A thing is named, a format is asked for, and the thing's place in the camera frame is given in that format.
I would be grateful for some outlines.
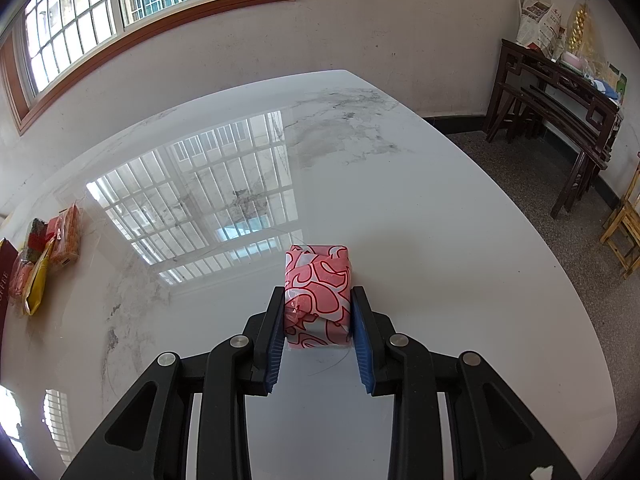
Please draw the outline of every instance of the pink wrapping paper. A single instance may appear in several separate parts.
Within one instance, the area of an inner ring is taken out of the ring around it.
[[[351,265],[346,247],[291,246],[284,287],[284,332],[290,346],[350,344]]]

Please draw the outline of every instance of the plastic bag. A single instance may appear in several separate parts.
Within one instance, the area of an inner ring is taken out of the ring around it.
[[[52,270],[72,264],[80,257],[81,217],[82,210],[76,204],[60,213],[50,258]]]
[[[62,222],[62,215],[58,215],[55,218],[49,220],[47,224],[47,234],[45,235],[45,243],[51,240],[53,237],[58,236],[58,229],[60,228],[60,222]]]
[[[566,41],[566,30],[563,27],[560,27],[558,31],[558,42],[556,43],[556,48],[551,56],[553,61],[558,61],[562,53],[564,52],[564,42]]]
[[[560,10],[540,0],[520,0],[520,28],[516,43],[551,58],[560,31]]]
[[[584,76],[606,77],[607,61],[589,0],[578,0],[567,21],[565,50],[580,60]]]
[[[24,286],[29,279],[29,275],[33,270],[34,264],[24,262],[22,260],[22,252],[14,261],[14,268],[11,271],[11,279],[9,280],[9,296],[18,299],[22,297]]]

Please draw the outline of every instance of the red package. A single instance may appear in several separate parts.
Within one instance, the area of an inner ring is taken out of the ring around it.
[[[58,229],[60,229],[60,224],[62,223],[62,215],[58,215],[55,218],[49,220],[47,224],[47,234],[44,237],[45,243],[51,240],[54,236],[58,234]]]
[[[60,213],[58,219],[56,241],[49,261],[52,271],[75,263],[80,257],[82,210],[73,204],[69,209]]]
[[[26,285],[29,275],[35,264],[25,262],[22,259],[22,253],[18,254],[15,259],[14,268],[11,271],[11,280],[9,281],[9,296],[12,298],[21,298],[24,285]]]

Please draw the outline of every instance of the white wall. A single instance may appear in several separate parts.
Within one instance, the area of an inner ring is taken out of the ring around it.
[[[19,140],[0,92],[0,213],[126,126],[256,80],[344,68],[422,116],[482,114],[517,28],[517,0],[296,0],[184,25],[92,73]]]
[[[553,0],[566,24],[576,0]],[[624,120],[613,145],[606,171],[600,173],[611,189],[621,196],[638,165],[640,151],[640,50],[622,19],[608,0],[590,0],[591,10],[600,29],[606,59],[625,73],[628,80],[623,104]]]

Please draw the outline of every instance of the metal screw cap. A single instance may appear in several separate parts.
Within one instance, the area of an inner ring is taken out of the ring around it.
[[[393,346],[407,346],[409,344],[409,338],[404,334],[393,334],[389,338],[389,342]]]
[[[175,363],[175,354],[171,352],[165,352],[158,357],[158,364],[160,366],[169,366]]]
[[[482,359],[475,352],[466,352],[462,356],[462,361],[465,365],[478,366],[482,362]]]
[[[247,346],[249,344],[249,338],[245,335],[235,335],[229,341],[233,348],[242,348],[243,346]]]

